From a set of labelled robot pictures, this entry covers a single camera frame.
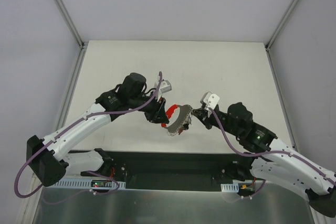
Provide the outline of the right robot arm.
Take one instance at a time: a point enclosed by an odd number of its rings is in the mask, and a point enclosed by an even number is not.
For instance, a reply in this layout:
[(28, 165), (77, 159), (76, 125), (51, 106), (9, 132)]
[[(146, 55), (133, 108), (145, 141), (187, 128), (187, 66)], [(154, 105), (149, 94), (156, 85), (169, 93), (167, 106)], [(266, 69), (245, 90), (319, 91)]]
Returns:
[(228, 107), (202, 105), (192, 114), (210, 130), (221, 130), (228, 146), (238, 155), (250, 158), (236, 166), (242, 179), (251, 176), (267, 180), (299, 195), (318, 213), (335, 217), (335, 172), (298, 153), (274, 132), (254, 122), (253, 114), (241, 103)]

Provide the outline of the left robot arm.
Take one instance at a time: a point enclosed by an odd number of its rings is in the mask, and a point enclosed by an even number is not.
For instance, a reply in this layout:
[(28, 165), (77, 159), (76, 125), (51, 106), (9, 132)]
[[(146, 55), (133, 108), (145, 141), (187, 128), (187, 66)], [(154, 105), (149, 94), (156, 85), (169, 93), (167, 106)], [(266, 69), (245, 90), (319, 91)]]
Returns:
[(159, 74), (154, 88), (146, 91), (146, 78), (138, 73), (127, 75), (121, 84), (106, 91), (69, 126), (64, 126), (42, 139), (32, 136), (27, 141), (26, 158), (29, 167), (45, 187), (54, 185), (65, 175), (96, 172), (112, 176), (113, 161), (102, 149), (71, 153), (82, 140), (118, 117), (140, 111), (150, 123), (167, 124), (164, 93), (171, 91), (169, 81)]

